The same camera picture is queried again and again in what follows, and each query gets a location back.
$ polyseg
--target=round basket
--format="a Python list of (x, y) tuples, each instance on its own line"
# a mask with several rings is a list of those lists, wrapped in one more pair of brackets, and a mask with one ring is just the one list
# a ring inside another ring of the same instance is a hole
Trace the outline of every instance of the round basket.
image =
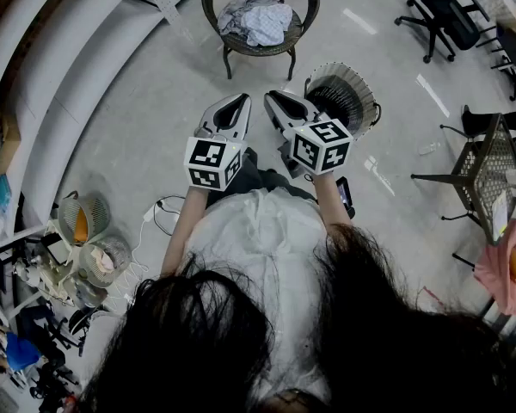
[[(94, 247), (101, 248), (111, 257), (114, 269), (103, 272), (97, 267), (97, 261), (92, 256)], [(88, 275), (88, 281), (96, 287), (108, 287), (130, 265), (132, 260), (128, 243), (121, 237), (105, 236), (92, 243), (86, 243), (80, 249), (80, 269)]]
[(304, 98), (331, 119), (339, 120), (356, 140), (378, 123), (382, 113), (363, 78), (343, 63), (315, 69), (306, 80)]
[(108, 204), (102, 197), (96, 194), (78, 197), (78, 192), (73, 191), (61, 201), (58, 209), (59, 229), (71, 244), (76, 244), (75, 228), (77, 227), (78, 213), (81, 209), (88, 223), (88, 238), (86, 241), (103, 232), (111, 221)]

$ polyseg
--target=concrete floor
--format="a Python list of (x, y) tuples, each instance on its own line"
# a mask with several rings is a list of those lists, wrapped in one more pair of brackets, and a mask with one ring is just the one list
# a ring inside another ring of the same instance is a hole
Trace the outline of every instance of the concrete floor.
[[(218, 8), (229, 0), (216, 0)], [(470, 0), (459, 0), (468, 4)], [(304, 18), (306, 0), (286, 0)], [(382, 105), (383, 117), (353, 148), (349, 163), (337, 170), (350, 183), (357, 215), (354, 223), (370, 231), (392, 254), (394, 268), (412, 298), (423, 305), (426, 287), (445, 304), (481, 310), (488, 294), (476, 283), (470, 268), (452, 259), (458, 251), (474, 261), (485, 243), (481, 230), (468, 219), (443, 222), (464, 210), (452, 186), (415, 182), (411, 173), (446, 174), (452, 170), (464, 144), (455, 133), (439, 124), (461, 127), (461, 107), (468, 103), (481, 113), (516, 110), (508, 100), (510, 83), (491, 71), (495, 56), (485, 48), (459, 51), (454, 63), (445, 59), (440, 41), (430, 65), (422, 62), (427, 32), (402, 25), (400, 15), (418, 15), (406, 0), (321, 0), (319, 14), (297, 44), (294, 78), (287, 82), (290, 57), (250, 58), (230, 55), (233, 79), (228, 80), (222, 61), (222, 41), (205, 18), (200, 0), (185, 0), (180, 12), (193, 36), (193, 44), (160, 25), (136, 51), (117, 76), (94, 112), (69, 168), (58, 198), (77, 189), (100, 190), (108, 198), (114, 226), (135, 248), (143, 215), (154, 201), (169, 194), (185, 194), (187, 181), (182, 159), (187, 137), (192, 135), (205, 109), (238, 92), (252, 96), (253, 111), (247, 139), (259, 154), (262, 169), (286, 174), (276, 148), (280, 141), (263, 107), (263, 95), (271, 89), (302, 94), (304, 80), (317, 66), (341, 61), (355, 69), (372, 88)], [(363, 19), (363, 28), (345, 14)], [(449, 117), (426, 89), (417, 83), (421, 75), (441, 100)], [(426, 156), (419, 149), (431, 143), (439, 148)], [(376, 172), (367, 161), (376, 161)], [(293, 182), (311, 190), (304, 179)], [(159, 214), (172, 228), (170, 214)], [(169, 238), (152, 222), (143, 230), (138, 260), (150, 267), (145, 277), (158, 274)], [(121, 287), (126, 283), (120, 279)], [(129, 279), (130, 293), (135, 280)], [(126, 305), (115, 300), (117, 312)]]

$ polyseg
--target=paper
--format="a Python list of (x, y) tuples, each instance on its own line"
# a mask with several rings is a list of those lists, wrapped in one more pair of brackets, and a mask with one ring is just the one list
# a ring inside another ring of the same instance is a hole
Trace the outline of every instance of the paper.
[(493, 215), (493, 239), (497, 241), (508, 224), (507, 192), (503, 191), (491, 206)]

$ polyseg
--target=power cord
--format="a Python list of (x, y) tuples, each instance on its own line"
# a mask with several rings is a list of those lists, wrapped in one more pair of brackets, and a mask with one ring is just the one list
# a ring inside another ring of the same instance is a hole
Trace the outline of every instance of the power cord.
[[(177, 214), (178, 216), (180, 215), (180, 212), (179, 211), (172, 211), (172, 210), (167, 210), (167, 209), (164, 209), (164, 206), (163, 206), (163, 201), (164, 203), (166, 203), (166, 200), (168, 199), (171, 199), (171, 198), (176, 198), (176, 199), (185, 199), (185, 196), (180, 196), (178, 194), (171, 194), (169, 196), (164, 196), (162, 198), (160, 198), (157, 202), (155, 202), (155, 204), (153, 205), (153, 221), (155, 222), (155, 225), (157, 226), (158, 229), (160, 229), (164, 234), (166, 234), (167, 236), (171, 237), (172, 236), (172, 233), (170, 233), (169, 231), (165, 230), (163, 228), (162, 225), (160, 225), (157, 221), (157, 216), (156, 216), (156, 209), (157, 207), (161, 208), (161, 210), (163, 210), (164, 212), (166, 213), (172, 213), (172, 214)], [(146, 273), (146, 272), (149, 272), (149, 267), (144, 265), (144, 264), (141, 264), (138, 259), (136, 258), (136, 250), (138, 250), (140, 247), (141, 247), (141, 243), (142, 243), (142, 238), (143, 238), (143, 233), (144, 233), (144, 226), (145, 224), (147, 223), (146, 220), (144, 220), (142, 223), (141, 223), (141, 227), (139, 228), (139, 242), (138, 242), (138, 246), (136, 246), (133, 250), (132, 250), (132, 258), (133, 258), (133, 262), (130, 262), (130, 264), (128, 265), (128, 269), (125, 270), (123, 273), (122, 273), (122, 276), (124, 277), (124, 280), (126, 282), (126, 286), (121, 286), (119, 283), (117, 283), (118, 279), (114, 281), (114, 287), (116, 288), (117, 290), (117, 293), (119, 294), (119, 297), (115, 297), (111, 294), (108, 294), (107, 296), (111, 299), (111, 301), (113, 302), (114, 304), (114, 311), (117, 310), (118, 306), (115, 302), (116, 299), (126, 299), (128, 300), (129, 302), (131, 301), (129, 298), (130, 296), (127, 295), (127, 293), (125, 293), (125, 295), (123, 296), (122, 295), (122, 291), (120, 290), (120, 287), (123, 288), (123, 289), (126, 289), (126, 290), (129, 290), (130, 289), (130, 282), (128, 281), (128, 277), (131, 275), (135, 280), (136, 280), (136, 283), (140, 282), (142, 277), (141, 276), (138, 276), (136, 274), (136, 272), (134, 271), (134, 268), (133, 268), (133, 265), (138, 265), (139, 268), (142, 270), (142, 273)]]

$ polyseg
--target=phone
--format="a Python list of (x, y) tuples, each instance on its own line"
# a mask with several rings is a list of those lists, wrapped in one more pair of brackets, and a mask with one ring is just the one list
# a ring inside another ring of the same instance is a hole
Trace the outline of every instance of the phone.
[(336, 186), (338, 187), (338, 192), (341, 195), (342, 203), (346, 208), (347, 215), (350, 216), (350, 219), (353, 219), (355, 216), (355, 210), (353, 209), (352, 195), (350, 194), (350, 187), (348, 186), (346, 177), (343, 176), (336, 181)]

